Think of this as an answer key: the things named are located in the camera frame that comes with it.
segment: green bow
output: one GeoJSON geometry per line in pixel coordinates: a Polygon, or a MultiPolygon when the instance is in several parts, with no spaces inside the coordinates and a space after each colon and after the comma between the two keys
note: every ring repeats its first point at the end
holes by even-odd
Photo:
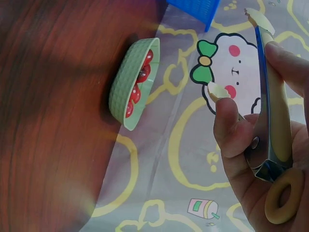
{"type": "Polygon", "coordinates": [[[193,82],[207,85],[213,81],[213,73],[210,68],[211,58],[216,54],[218,45],[200,40],[197,43],[199,53],[198,64],[191,70],[190,77],[193,82]]]}

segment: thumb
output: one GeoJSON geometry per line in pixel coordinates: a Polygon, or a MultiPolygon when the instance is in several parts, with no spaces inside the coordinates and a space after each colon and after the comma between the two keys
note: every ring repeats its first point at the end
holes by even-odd
{"type": "Polygon", "coordinates": [[[284,50],[276,42],[266,44],[265,55],[290,88],[304,97],[304,86],[309,77],[309,61],[284,50]]]}

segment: yellow ring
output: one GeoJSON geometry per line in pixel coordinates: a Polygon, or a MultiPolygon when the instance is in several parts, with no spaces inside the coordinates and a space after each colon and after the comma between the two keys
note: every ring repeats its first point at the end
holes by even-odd
{"type": "Polygon", "coordinates": [[[296,214],[304,189],[304,180],[302,170],[290,168],[273,183],[265,201],[265,215],[269,222],[282,224],[296,214]],[[289,185],[291,186],[290,197],[284,206],[279,207],[280,196],[289,185]]]}

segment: hand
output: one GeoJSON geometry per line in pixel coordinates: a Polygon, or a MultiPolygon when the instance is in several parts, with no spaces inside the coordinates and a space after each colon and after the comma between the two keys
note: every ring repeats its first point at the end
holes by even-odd
{"type": "MultiPolygon", "coordinates": [[[[301,59],[271,42],[265,48],[269,63],[284,81],[298,95],[304,98],[305,118],[309,125],[309,61],[301,59]]],[[[245,116],[247,120],[238,121],[238,109],[230,98],[216,104],[214,136],[221,149],[223,165],[231,187],[241,203],[243,211],[255,231],[308,231],[309,220],[309,139],[308,126],[291,122],[294,167],[305,174],[305,186],[296,216],[281,225],[271,224],[265,216],[265,199],[270,183],[256,178],[243,151],[253,139],[253,126],[258,115],[245,116]]],[[[289,190],[281,197],[281,204],[288,199],[289,190]]]]}

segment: cartoon drink cup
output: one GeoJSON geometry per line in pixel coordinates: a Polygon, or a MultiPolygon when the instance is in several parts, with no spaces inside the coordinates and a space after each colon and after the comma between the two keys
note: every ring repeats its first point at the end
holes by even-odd
{"type": "Polygon", "coordinates": [[[219,219],[218,204],[212,200],[191,199],[188,213],[205,219],[219,219]]]}

